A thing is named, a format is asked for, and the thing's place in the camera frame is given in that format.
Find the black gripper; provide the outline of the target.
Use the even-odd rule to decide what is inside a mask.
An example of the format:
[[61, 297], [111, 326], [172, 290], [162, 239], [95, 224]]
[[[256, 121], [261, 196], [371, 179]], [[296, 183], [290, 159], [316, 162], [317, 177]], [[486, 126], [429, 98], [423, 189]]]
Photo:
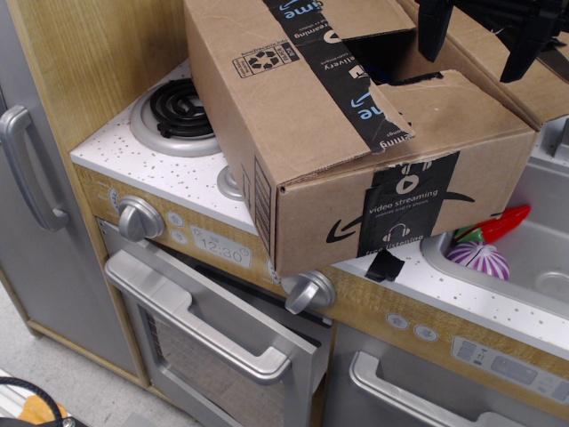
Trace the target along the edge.
[[483, 18], [510, 20], [518, 27], [510, 54], [501, 74], [503, 83], [519, 80], [549, 40], [568, 32], [567, 1], [419, 1], [419, 51], [434, 62], [445, 42], [456, 6]]

